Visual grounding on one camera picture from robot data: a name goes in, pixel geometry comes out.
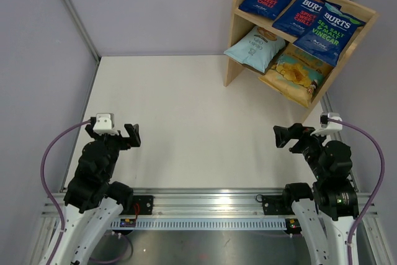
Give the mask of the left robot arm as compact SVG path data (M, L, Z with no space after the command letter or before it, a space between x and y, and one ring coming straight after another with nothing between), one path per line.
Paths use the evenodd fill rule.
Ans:
M119 153L141 145L138 124L125 124L127 136L113 130L112 124L100 126L92 118L82 123L92 138L87 143L70 180L64 205L49 192L59 216L56 228L41 264L87 264L111 222L134 206L133 189L111 182Z

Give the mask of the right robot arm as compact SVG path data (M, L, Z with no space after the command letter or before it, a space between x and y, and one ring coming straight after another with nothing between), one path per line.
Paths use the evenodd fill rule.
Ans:
M306 241L312 264L358 264L357 237L353 224L359 217L357 193L349 181L352 168L350 147L326 137L341 125L322 124L320 128L293 124L275 126L275 144L296 143L291 153L303 155L316 180L313 185L287 184L282 207L294 213Z

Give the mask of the blue sea salt vinegar bag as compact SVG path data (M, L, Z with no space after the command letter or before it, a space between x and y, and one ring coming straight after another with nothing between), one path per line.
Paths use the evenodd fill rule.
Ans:
M349 40L366 23L326 3L313 23L294 41L294 46L335 67Z

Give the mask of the tan salt vinegar chips bag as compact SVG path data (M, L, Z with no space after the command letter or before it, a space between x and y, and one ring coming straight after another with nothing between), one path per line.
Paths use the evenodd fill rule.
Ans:
M303 107L309 107L317 89L333 67L291 43L259 79Z

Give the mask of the light blue cassava chips bag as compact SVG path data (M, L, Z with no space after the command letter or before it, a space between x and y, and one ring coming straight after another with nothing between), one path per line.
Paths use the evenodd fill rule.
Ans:
M274 56L285 46L283 38L265 28L255 26L238 43L225 50L224 54L238 63L265 73Z

